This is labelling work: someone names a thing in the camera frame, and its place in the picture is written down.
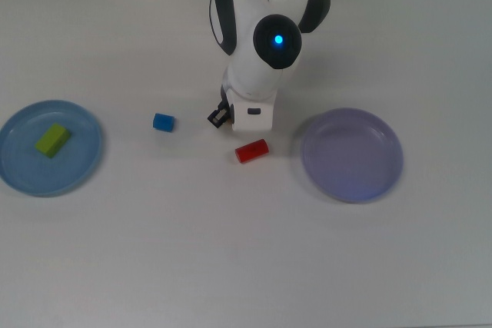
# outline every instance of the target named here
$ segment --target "blue block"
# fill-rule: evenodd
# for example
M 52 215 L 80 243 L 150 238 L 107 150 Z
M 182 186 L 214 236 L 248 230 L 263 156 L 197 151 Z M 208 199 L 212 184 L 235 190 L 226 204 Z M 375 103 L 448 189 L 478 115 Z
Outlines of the blue block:
M 159 131 L 171 132 L 175 126 L 175 118 L 171 115 L 156 113 L 153 127 Z

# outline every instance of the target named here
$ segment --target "green block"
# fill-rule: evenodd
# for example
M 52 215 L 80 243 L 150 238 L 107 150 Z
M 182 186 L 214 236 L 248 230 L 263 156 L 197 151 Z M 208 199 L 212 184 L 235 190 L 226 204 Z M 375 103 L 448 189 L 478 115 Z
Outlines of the green block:
M 70 132 L 58 123 L 54 123 L 36 142 L 36 149 L 47 157 L 54 157 L 70 138 Z

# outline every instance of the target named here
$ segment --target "blue plate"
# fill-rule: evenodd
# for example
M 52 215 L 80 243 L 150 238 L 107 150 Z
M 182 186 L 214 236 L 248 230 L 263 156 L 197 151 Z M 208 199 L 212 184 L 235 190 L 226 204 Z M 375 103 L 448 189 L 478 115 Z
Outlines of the blue plate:
M 71 137 L 50 159 L 35 144 L 54 123 Z M 0 130 L 0 177 L 24 194 L 56 196 L 91 174 L 101 146 L 101 129 L 91 113 L 69 101 L 41 101 L 18 111 Z
M 305 133 L 301 157 L 307 174 L 323 192 L 348 203 L 381 197 L 403 170 L 403 150 L 390 126 L 353 108 L 317 117 Z

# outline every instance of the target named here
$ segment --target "table surface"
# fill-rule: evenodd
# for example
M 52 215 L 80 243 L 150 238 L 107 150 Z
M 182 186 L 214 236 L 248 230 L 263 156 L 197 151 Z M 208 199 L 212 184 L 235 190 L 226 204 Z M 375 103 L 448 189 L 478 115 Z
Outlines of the table surface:
M 0 326 L 492 323 L 492 0 L 332 0 L 266 134 L 206 120 L 228 63 L 208 0 L 0 4 L 0 122 L 66 99 L 105 138 L 69 194 L 0 183 Z M 306 125 L 339 107 L 401 139 L 403 176 L 372 204 L 302 168 Z M 238 164 L 261 137 L 271 154 Z

